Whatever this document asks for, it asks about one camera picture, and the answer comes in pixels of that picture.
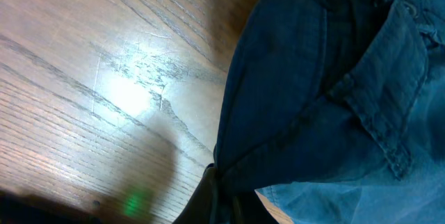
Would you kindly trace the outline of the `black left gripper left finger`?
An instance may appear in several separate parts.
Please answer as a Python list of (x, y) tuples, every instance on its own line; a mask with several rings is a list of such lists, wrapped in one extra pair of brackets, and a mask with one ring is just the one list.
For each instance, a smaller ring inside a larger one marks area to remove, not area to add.
[(217, 169), (209, 164), (187, 205), (173, 224), (216, 224), (218, 212)]

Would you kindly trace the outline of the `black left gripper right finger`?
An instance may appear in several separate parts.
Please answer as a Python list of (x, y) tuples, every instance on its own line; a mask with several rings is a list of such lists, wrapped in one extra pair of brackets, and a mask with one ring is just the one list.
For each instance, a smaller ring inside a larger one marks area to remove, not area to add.
[(242, 182), (222, 183), (222, 223), (277, 224), (255, 193)]

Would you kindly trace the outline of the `navy blue shorts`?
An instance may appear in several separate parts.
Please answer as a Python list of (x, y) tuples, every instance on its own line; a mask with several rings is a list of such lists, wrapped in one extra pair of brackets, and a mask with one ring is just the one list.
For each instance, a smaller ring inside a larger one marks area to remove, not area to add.
[(444, 0), (259, 0), (214, 159), (297, 223), (443, 223)]

